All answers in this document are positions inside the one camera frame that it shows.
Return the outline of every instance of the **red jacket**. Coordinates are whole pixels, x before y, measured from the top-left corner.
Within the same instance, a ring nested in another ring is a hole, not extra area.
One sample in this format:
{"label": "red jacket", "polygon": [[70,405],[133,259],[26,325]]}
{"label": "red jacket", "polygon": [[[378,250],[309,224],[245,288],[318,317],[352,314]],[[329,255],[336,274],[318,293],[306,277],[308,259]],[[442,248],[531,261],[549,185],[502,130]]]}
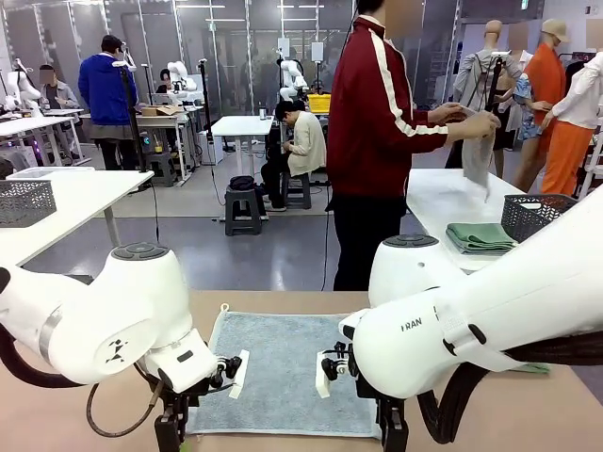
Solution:
{"label": "red jacket", "polygon": [[448,128],[414,111],[406,61],[385,29],[359,17],[337,65],[327,172],[335,195],[405,195],[413,153],[444,146]]}

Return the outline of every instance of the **beige jacket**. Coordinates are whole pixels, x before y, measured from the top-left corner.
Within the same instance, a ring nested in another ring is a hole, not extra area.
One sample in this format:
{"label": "beige jacket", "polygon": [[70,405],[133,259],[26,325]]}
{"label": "beige jacket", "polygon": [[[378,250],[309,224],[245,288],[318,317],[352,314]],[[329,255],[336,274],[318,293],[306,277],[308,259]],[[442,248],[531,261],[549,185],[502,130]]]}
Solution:
{"label": "beige jacket", "polygon": [[293,130],[289,170],[299,176],[326,166],[327,145],[320,121],[312,113],[301,111]]}

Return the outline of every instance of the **robot logo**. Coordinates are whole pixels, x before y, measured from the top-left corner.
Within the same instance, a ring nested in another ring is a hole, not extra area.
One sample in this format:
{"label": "robot logo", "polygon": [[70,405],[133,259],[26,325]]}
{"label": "robot logo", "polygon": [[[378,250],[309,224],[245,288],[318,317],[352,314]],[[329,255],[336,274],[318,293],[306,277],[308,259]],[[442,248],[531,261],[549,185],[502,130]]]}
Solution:
{"label": "robot logo", "polygon": [[106,360],[105,364],[112,363],[117,360],[120,360],[120,363],[123,363],[123,358],[122,358],[122,355],[120,355],[120,350],[127,345],[128,345],[128,343],[122,342],[121,339],[118,339],[117,341],[113,341],[111,344],[109,344],[110,347],[115,346],[115,352],[113,354],[113,358],[111,358],[110,360]]}

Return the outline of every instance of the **green towel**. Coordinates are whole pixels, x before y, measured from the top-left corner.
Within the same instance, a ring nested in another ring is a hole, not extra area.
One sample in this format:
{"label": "green towel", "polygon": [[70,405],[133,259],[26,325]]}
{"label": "green towel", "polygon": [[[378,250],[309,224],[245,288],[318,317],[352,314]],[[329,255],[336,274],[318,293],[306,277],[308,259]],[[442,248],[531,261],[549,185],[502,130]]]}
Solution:
{"label": "green towel", "polygon": [[451,223],[446,234],[466,254],[502,255],[517,246],[497,223]]}

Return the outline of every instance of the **wire basket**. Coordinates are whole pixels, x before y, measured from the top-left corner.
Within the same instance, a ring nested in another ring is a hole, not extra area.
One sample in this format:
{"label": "wire basket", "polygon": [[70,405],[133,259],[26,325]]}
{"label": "wire basket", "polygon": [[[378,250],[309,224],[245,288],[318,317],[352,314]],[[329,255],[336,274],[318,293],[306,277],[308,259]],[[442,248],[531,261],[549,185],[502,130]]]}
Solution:
{"label": "wire basket", "polygon": [[521,243],[577,203],[564,195],[507,195],[500,223],[511,238]]}
{"label": "wire basket", "polygon": [[56,211],[50,181],[0,181],[0,228],[27,228]]}

